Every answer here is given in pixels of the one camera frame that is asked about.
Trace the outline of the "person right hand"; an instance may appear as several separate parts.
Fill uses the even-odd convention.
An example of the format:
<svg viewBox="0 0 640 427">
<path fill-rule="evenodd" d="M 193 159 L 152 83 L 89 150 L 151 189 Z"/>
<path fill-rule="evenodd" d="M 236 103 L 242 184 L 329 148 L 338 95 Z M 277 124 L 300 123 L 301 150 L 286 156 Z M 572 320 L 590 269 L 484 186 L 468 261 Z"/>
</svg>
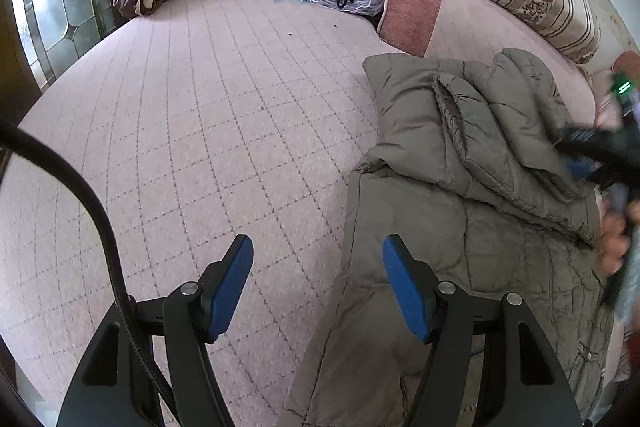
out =
<svg viewBox="0 0 640 427">
<path fill-rule="evenodd" d="M 624 256 L 630 246 L 630 237 L 625 233 L 628 222 L 639 223 L 639 202 L 630 202 L 625 212 L 617 212 L 601 205 L 600 237 L 598 240 L 599 265 L 605 277 L 620 271 Z"/>
</svg>

